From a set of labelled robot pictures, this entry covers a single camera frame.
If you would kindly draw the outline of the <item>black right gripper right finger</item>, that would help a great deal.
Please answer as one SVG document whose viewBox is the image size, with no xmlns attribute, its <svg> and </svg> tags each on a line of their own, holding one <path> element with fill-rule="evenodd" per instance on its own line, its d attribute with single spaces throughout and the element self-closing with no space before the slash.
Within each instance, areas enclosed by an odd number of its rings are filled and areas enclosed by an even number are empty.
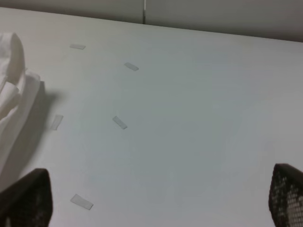
<svg viewBox="0 0 303 227">
<path fill-rule="evenodd" d="M 289 164 L 275 164 L 268 198 L 276 227 L 303 226 L 303 173 Z"/>
</svg>

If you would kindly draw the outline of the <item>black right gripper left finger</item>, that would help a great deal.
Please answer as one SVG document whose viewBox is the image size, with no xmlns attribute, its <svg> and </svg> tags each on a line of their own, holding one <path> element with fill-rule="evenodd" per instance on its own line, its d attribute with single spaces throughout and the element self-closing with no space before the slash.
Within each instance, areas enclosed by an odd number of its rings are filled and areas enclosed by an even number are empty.
<svg viewBox="0 0 303 227">
<path fill-rule="evenodd" d="M 53 213 L 49 172 L 37 168 L 0 193 L 2 227 L 47 227 Z"/>
</svg>

